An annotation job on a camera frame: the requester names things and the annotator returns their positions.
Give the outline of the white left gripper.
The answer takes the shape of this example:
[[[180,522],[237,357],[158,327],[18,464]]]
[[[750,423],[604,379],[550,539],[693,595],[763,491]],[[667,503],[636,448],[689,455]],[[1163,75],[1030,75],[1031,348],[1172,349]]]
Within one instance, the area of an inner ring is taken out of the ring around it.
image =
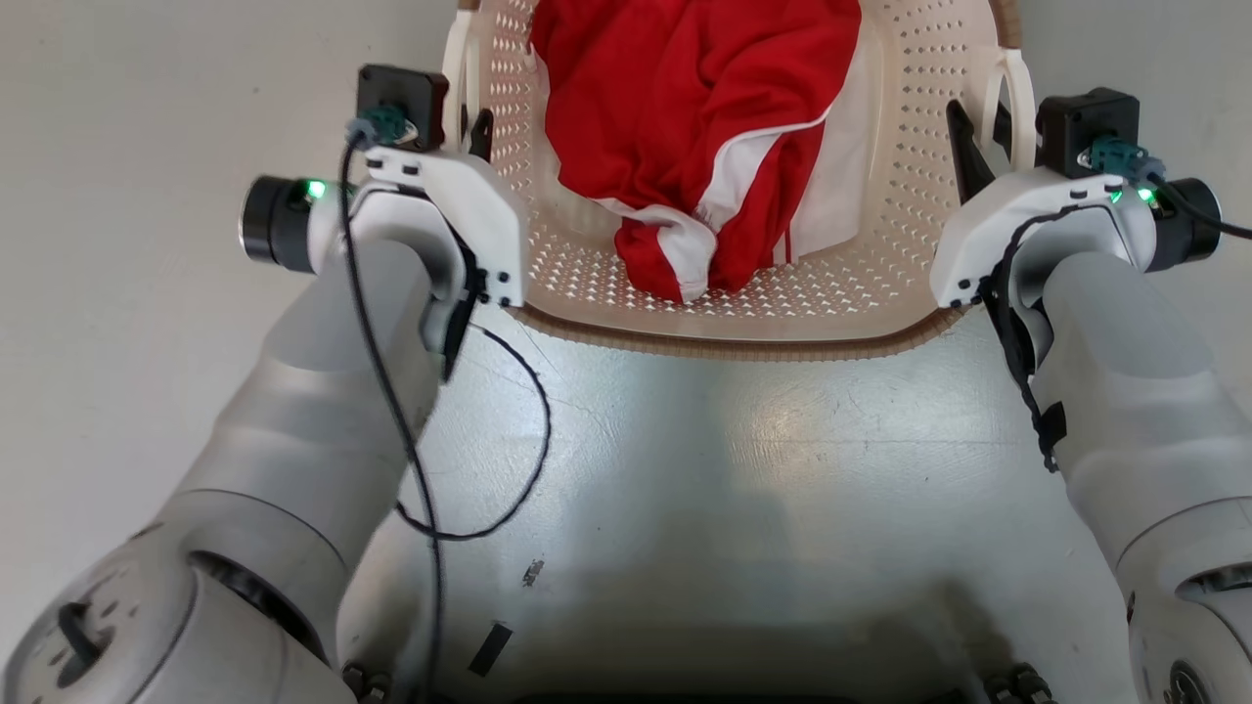
[[[477,306],[526,303],[530,210],[488,163],[495,114],[481,109],[467,130],[470,154],[366,152],[368,177],[347,209],[349,243],[397,242],[424,264],[419,316],[424,348],[453,373]]]

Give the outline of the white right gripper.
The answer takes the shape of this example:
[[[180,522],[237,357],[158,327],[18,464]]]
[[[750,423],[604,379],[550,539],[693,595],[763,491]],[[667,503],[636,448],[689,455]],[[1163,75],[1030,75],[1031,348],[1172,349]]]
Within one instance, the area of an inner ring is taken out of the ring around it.
[[[1158,370],[1159,251],[1153,210],[1113,175],[1068,180],[1045,168],[997,178],[962,101],[945,106],[962,208],[942,229],[930,283],[943,304],[980,303],[1010,370],[1050,352],[1097,370]],[[993,140],[1013,163],[1013,115],[997,101]]]

